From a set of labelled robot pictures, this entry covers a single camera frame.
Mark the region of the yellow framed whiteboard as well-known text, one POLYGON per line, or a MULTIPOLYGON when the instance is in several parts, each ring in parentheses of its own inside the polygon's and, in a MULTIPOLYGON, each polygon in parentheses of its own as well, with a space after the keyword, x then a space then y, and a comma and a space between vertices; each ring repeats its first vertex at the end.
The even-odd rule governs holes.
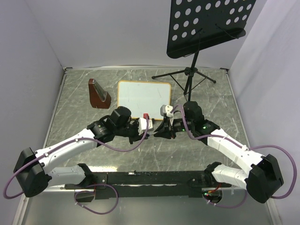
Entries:
POLYGON ((160 108, 171 103, 171 90, 166 82, 119 81, 117 106, 128 108, 132 118, 147 113, 151 119, 162 120, 160 108))

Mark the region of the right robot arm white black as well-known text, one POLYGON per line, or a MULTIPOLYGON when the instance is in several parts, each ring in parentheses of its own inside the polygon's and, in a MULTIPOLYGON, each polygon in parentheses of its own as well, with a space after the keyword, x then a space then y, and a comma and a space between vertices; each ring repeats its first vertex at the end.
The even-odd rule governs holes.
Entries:
POLYGON ((205 183, 214 187, 218 183, 231 184, 246 190, 259 203, 265 203, 283 185, 277 159, 251 150, 230 137, 219 125, 206 119, 196 101, 184 105, 163 105, 163 121, 155 130, 155 137, 174 139, 178 132, 186 131, 192 140, 198 140, 216 149, 238 168, 215 162, 206 168, 205 183))

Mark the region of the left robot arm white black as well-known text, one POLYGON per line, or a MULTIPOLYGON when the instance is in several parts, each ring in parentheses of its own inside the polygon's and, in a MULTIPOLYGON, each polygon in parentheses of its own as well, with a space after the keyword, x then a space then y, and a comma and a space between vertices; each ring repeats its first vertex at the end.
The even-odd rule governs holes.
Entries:
POLYGON ((86 164, 72 167, 59 165, 85 151, 98 146, 105 146, 114 151, 121 151, 108 145, 114 137, 127 137, 130 143, 141 144, 151 128, 148 117, 132 119, 131 111, 123 106, 113 110, 110 115, 92 122, 74 136, 53 146, 21 151, 15 168, 14 177, 26 197, 34 197, 46 188, 74 184, 88 188, 93 182, 93 175, 86 164))

